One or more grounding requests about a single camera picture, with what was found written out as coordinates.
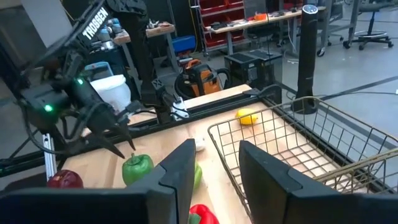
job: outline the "workbench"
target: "workbench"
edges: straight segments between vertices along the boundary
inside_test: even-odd
[[[251,88],[247,85],[236,86],[234,88],[187,100],[185,101],[185,105],[187,108],[193,108],[212,101],[239,95],[243,91],[250,89]],[[267,109],[267,106],[264,103],[258,102],[245,106],[245,108],[259,111]],[[215,145],[206,131],[210,126],[216,123],[233,119],[237,110],[238,109],[230,110],[225,113],[216,114],[191,123],[133,139],[133,143],[137,149],[135,154],[148,154],[151,156],[154,163],[158,164],[186,139],[203,137],[205,139],[206,149],[198,152],[196,158],[196,161],[202,168],[203,177],[201,185],[197,191],[193,193],[192,205],[197,203],[207,205],[214,211],[220,223],[250,223],[250,219],[223,168]],[[287,159],[285,162],[291,164],[292,167],[310,177],[326,174],[331,170],[339,168],[338,165],[331,162],[330,159],[322,158],[323,155],[317,148],[310,145],[305,147],[298,146],[301,142],[306,142],[306,139],[300,133],[294,131],[293,127],[286,125],[283,119],[277,118],[277,115],[271,112],[271,110],[263,111],[261,116],[264,117],[264,120],[269,119],[273,123],[272,127],[264,123],[264,129],[275,129],[275,131],[266,134],[268,139],[274,138],[277,140],[279,146],[279,148],[274,147],[273,149],[272,146],[268,146],[268,152],[270,154],[275,154],[275,151],[281,152],[280,154],[274,155],[281,160],[286,156],[286,153],[294,155],[295,157]],[[136,124],[152,118],[155,118],[154,114],[141,113],[132,116],[130,118],[130,123]],[[285,126],[285,130],[295,133],[294,138],[289,138],[288,136],[280,138],[280,132],[283,128],[278,131],[276,126]],[[214,127],[210,128],[209,131],[212,135],[216,135],[216,133],[213,132]],[[226,140],[223,138],[221,138],[220,141],[223,142],[216,140],[217,144],[227,144],[227,142],[225,142]],[[291,150],[293,145],[295,145],[295,151]],[[125,159],[121,159],[106,149],[97,149],[67,159],[62,169],[77,172],[83,179],[85,188],[125,188],[126,186],[122,179],[121,168],[123,162],[131,156],[133,150],[127,142],[121,142],[117,144],[116,147],[126,156]],[[317,169],[318,173],[313,173],[312,169],[316,168],[313,163],[304,163],[304,159],[308,157],[312,159],[316,158],[318,162],[323,161],[322,164],[324,165],[322,165],[320,169]],[[236,166],[236,164],[233,164],[235,161],[234,159],[225,157],[225,161],[229,167]]]
[[[319,11],[325,10],[325,7],[320,6],[318,7]],[[298,46],[298,41],[297,41],[297,17],[301,16],[302,11],[301,9],[298,9],[297,12],[285,12],[285,14],[283,16],[270,16],[271,13],[268,13],[269,17],[267,19],[264,20],[260,20],[260,21],[247,21],[245,22],[245,20],[240,19],[240,20],[236,20],[236,21],[231,21],[232,24],[235,24],[234,26],[228,26],[228,27],[223,27],[217,30],[213,30],[211,27],[206,27],[207,31],[210,31],[214,34],[221,34],[221,33],[225,33],[227,34],[227,46],[228,46],[228,55],[233,54],[233,43],[232,43],[232,34],[231,32],[233,31],[237,31],[237,30],[244,30],[244,29],[248,29],[251,27],[255,27],[255,26],[261,26],[261,25],[265,25],[265,24],[270,24],[270,23],[274,23],[274,22],[282,22],[282,21],[286,21],[286,20],[290,20],[289,22],[289,37],[290,40],[292,41],[292,44],[294,44],[294,46],[292,46],[292,54],[296,55],[298,54],[298,52],[296,52],[296,48]]]
[[[174,47],[173,47],[173,42],[172,42],[172,36],[171,33],[175,31],[175,26],[173,24],[170,24],[168,22],[162,22],[160,26],[152,28],[152,29],[147,29],[146,34],[148,38],[151,37],[157,37],[160,35],[164,35],[165,40],[167,41],[167,56],[170,60],[170,63],[172,64],[172,68],[175,72],[179,72],[179,67],[177,65],[177,58],[174,53]],[[127,49],[126,43],[130,42],[130,36],[129,34],[123,30],[120,34],[117,34],[116,37],[113,39],[113,42],[115,44],[121,45],[123,48],[124,53],[126,54],[127,62],[136,76],[136,71],[135,71],[135,66],[134,62],[131,59],[130,53]]]

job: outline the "wire basket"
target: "wire basket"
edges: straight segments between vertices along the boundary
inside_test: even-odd
[[[291,110],[291,105],[304,105],[308,101],[318,105],[316,113],[302,115],[302,111]],[[255,122],[241,125],[239,120],[248,116],[252,121],[256,119]],[[398,158],[393,157],[398,155],[398,149],[393,150],[398,147],[398,140],[318,98],[300,98],[223,121],[210,126],[208,132],[249,216],[239,170],[241,140],[344,193],[397,190],[398,176],[395,182],[391,178],[386,180],[384,171],[398,173]],[[374,157],[386,160],[386,153],[397,161],[374,160]]]

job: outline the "red storage bin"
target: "red storage bin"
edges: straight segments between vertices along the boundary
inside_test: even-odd
[[[224,14],[217,14],[217,15],[203,17],[202,21],[203,25],[205,27],[208,27],[214,22],[227,22],[228,18]]]
[[[242,0],[227,0],[228,1],[228,9],[233,9],[236,7],[243,7]]]
[[[206,46],[216,47],[221,44],[226,44],[226,34],[206,34]]]
[[[199,0],[202,15],[227,9],[225,0]]]
[[[231,32],[232,34],[232,42],[240,41],[244,39],[243,30],[238,30]]]
[[[226,17],[228,19],[228,22],[232,22],[232,21],[239,20],[239,19],[244,19],[244,9],[231,11],[228,13],[228,15]]]

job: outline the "wooden table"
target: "wooden table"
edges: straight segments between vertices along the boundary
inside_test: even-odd
[[[167,41],[167,56],[170,60],[170,63],[172,64],[173,70],[175,72],[179,72],[180,69],[177,65],[177,58],[175,57],[175,52],[174,52],[174,46],[173,46],[173,42],[172,42],[172,36],[171,33],[173,33],[175,31],[175,26],[173,24],[170,24],[168,22],[163,22],[160,24],[160,26],[153,28],[153,29],[147,29],[146,33],[147,33],[147,37],[151,38],[151,37],[157,37],[160,35],[164,35],[165,39]],[[124,53],[126,54],[127,57],[127,62],[129,63],[130,68],[132,69],[132,71],[134,72],[135,70],[134,68],[134,62],[131,60],[131,56],[130,53],[126,47],[126,43],[129,43],[130,40],[130,36],[129,34],[123,30],[122,33],[118,34],[114,39],[113,42],[115,44],[121,45],[123,48]]]
[[[325,7],[318,7],[319,11],[325,10]],[[301,9],[297,10],[297,12],[286,12],[285,15],[283,16],[271,16],[271,13],[269,13],[269,18],[264,19],[261,21],[247,21],[244,22],[243,19],[232,21],[231,23],[235,23],[234,26],[231,27],[223,27],[217,30],[212,29],[210,26],[206,27],[206,30],[214,33],[214,34],[221,34],[225,33],[227,34],[227,46],[228,46],[228,55],[233,54],[233,43],[232,43],[232,31],[237,31],[237,30],[243,30],[247,29],[250,27],[255,27],[255,26],[260,26],[260,25],[265,25],[265,24],[270,24],[274,22],[280,22],[280,21],[285,21],[285,20],[291,20],[289,26],[290,26],[290,32],[289,36],[290,39],[292,40],[294,46],[297,46],[297,17],[301,16],[302,11]],[[293,53],[297,54],[298,52],[295,52],[295,47],[292,47]]]
[[[201,96],[194,98],[192,100],[187,100],[185,102],[187,108],[192,108],[201,104],[205,104],[211,101],[219,100],[220,98],[226,98],[233,95],[238,95],[243,91],[249,90],[250,87],[247,85],[241,85],[227,90],[212,93],[210,95]],[[266,105],[263,103],[254,103],[247,106],[246,108],[252,108],[256,111],[266,109]],[[158,164],[162,159],[169,155],[177,146],[184,142],[188,138],[204,137],[206,143],[206,149],[197,154],[197,162],[203,170],[203,177],[201,186],[196,192],[194,192],[192,197],[192,205],[197,203],[204,203],[209,206],[209,208],[214,211],[215,215],[218,217],[220,223],[237,223],[245,224],[250,223],[250,220],[245,212],[241,201],[235,192],[234,187],[229,180],[226,171],[224,170],[220,157],[217,153],[215,146],[213,145],[207,129],[216,123],[226,121],[227,119],[232,119],[235,117],[237,110],[231,110],[225,113],[216,114],[208,118],[203,118],[198,121],[194,121],[188,124],[170,128],[158,133],[149,134],[137,139],[133,139],[134,145],[137,149],[136,154],[148,154],[151,156],[155,164]],[[270,110],[263,112],[265,118],[272,119],[277,117]],[[140,121],[145,121],[153,118],[153,114],[138,114],[131,118],[131,123],[137,123]],[[273,119],[273,125],[286,124],[282,119]],[[279,131],[271,132],[275,133],[275,137],[278,135]],[[289,144],[298,144],[297,142],[305,141],[305,138],[298,133],[297,138],[285,138],[278,139],[275,141],[281,143],[279,146],[280,152],[289,152],[291,154],[296,154],[297,152],[290,152],[287,142]],[[132,149],[128,143],[122,142],[116,145],[119,150],[128,158],[131,155]],[[308,152],[311,147],[303,148],[303,151]],[[320,153],[312,148],[312,155],[318,157]],[[98,149],[95,151],[87,152],[79,156],[69,158],[63,169],[74,170],[83,179],[86,188],[124,188],[125,184],[121,177],[121,167],[125,159],[121,159],[112,152],[106,149]],[[226,162],[229,166],[233,166],[231,161],[226,158]],[[287,163],[296,162],[292,159],[286,161]],[[336,169],[333,163],[324,162],[326,164],[324,169],[326,172],[328,170]],[[305,167],[297,167],[298,170],[305,172]]]

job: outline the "gray floor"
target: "gray floor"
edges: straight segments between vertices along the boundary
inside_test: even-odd
[[[357,30],[366,30],[370,13],[359,16]],[[344,19],[348,19],[349,14],[345,14]],[[383,11],[377,14],[375,29],[386,30],[391,37],[398,37],[398,12]],[[336,24],[347,23],[347,21],[337,21]],[[348,31],[341,32],[344,37],[348,36]],[[333,46],[326,49],[323,57],[317,58],[314,79],[314,94],[330,95],[356,88],[368,83],[377,82],[390,77],[396,77],[398,46],[388,49],[384,44],[368,44],[364,51],[359,51],[358,46],[353,44],[352,48],[346,50],[341,45],[338,37],[331,37]],[[212,60],[208,62],[213,68],[223,67],[223,57],[213,54]],[[297,69],[296,63],[284,60],[283,83],[297,89]],[[172,88],[174,76],[168,75],[171,70],[159,69],[159,74],[163,75],[164,83]],[[374,86],[362,91],[382,91],[395,93],[398,89],[398,80],[388,82],[383,85]],[[0,82],[0,123],[2,124],[0,142],[0,158],[6,158],[26,139],[26,133],[22,127],[21,112],[18,107],[10,103],[10,92],[6,86]],[[394,121],[398,110],[398,98],[394,95],[371,95],[355,94],[339,96],[327,103],[346,111],[362,121],[375,126],[383,131],[398,137],[398,126]],[[31,144],[25,147],[21,154],[36,151]],[[44,167],[28,170],[9,177],[0,179],[0,190],[9,182],[23,177],[43,172]]]

